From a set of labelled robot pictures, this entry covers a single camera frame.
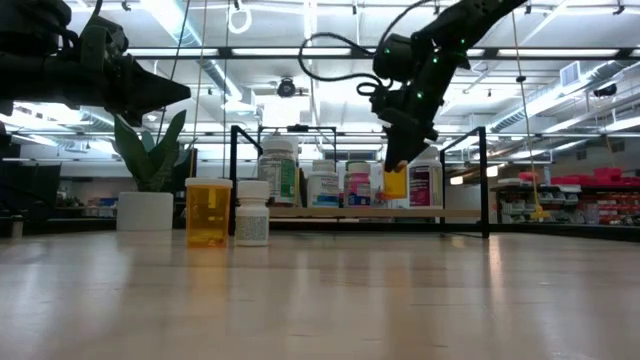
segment potted plant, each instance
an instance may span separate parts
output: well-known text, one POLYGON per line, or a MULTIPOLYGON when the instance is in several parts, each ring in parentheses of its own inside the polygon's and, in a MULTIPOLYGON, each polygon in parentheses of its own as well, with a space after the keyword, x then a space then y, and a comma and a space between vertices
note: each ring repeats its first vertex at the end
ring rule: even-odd
POLYGON ((155 144, 148 131, 141 137, 122 119, 114 117, 114 150, 131 172, 137 192, 123 192, 118 198, 118 231, 161 231, 173 227, 171 182, 174 166, 189 155, 180 150, 178 136, 184 127, 186 111, 178 113, 162 140, 155 144))

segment table surface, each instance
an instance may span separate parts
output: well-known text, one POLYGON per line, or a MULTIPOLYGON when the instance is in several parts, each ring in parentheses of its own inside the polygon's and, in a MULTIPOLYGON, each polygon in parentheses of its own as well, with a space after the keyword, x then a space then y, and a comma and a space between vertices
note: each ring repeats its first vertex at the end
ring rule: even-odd
POLYGON ((637 359, 640 247, 500 234, 0 243, 0 359, 637 359))

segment robotic arm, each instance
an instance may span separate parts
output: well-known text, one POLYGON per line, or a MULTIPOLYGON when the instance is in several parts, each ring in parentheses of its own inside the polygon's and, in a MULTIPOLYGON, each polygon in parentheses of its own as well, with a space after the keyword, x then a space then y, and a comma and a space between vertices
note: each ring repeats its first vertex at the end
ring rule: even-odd
POLYGON ((78 36, 66 29, 71 9, 62 0, 0 0, 1 114, 11 116, 14 100, 57 102, 104 107, 140 126, 142 115, 191 97, 125 55, 122 27, 99 9, 78 36))
POLYGON ((470 69, 467 50, 525 1, 462 0, 410 38, 398 34, 383 38, 373 58, 373 70, 382 79, 403 84, 399 90, 377 87, 370 96, 372 112, 391 124, 384 128, 388 138, 385 171, 418 156, 429 146, 425 138, 438 138, 433 118, 444 104, 444 93, 456 69, 470 69))

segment wooden shelf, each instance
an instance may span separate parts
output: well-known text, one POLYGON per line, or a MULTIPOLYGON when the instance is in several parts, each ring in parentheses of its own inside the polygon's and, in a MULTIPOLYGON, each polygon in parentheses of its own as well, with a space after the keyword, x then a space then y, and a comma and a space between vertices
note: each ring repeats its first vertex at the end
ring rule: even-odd
POLYGON ((272 218, 479 218, 480 210, 270 208, 272 218))

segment white pot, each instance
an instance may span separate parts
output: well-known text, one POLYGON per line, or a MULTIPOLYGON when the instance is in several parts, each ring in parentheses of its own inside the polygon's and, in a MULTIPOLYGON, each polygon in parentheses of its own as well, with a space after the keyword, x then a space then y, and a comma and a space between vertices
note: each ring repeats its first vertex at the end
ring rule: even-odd
POLYGON ((118 198, 118 231, 173 228, 173 194, 123 192, 118 198))

